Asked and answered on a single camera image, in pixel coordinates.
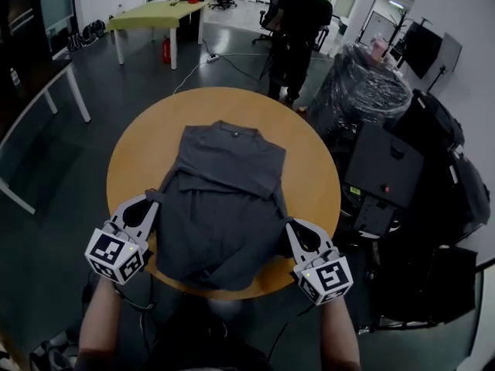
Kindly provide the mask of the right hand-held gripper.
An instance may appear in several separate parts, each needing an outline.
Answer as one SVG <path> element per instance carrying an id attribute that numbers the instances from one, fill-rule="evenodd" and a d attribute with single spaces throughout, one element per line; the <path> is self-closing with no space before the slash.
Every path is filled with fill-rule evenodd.
<path id="1" fill-rule="evenodd" d="M 285 224 L 285 232 L 297 263 L 295 282 L 314 305 L 333 301 L 350 290 L 353 277 L 347 258 L 322 227 L 294 218 Z"/>

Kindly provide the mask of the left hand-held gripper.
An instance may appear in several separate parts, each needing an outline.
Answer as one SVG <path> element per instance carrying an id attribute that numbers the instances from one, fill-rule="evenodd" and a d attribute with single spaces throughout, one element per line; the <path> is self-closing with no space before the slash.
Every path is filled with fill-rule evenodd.
<path id="1" fill-rule="evenodd" d="M 144 267 L 147 239 L 159 204 L 146 194 L 121 203 L 101 229 L 95 229 L 85 250 L 93 270 L 116 284 L 126 284 Z"/>

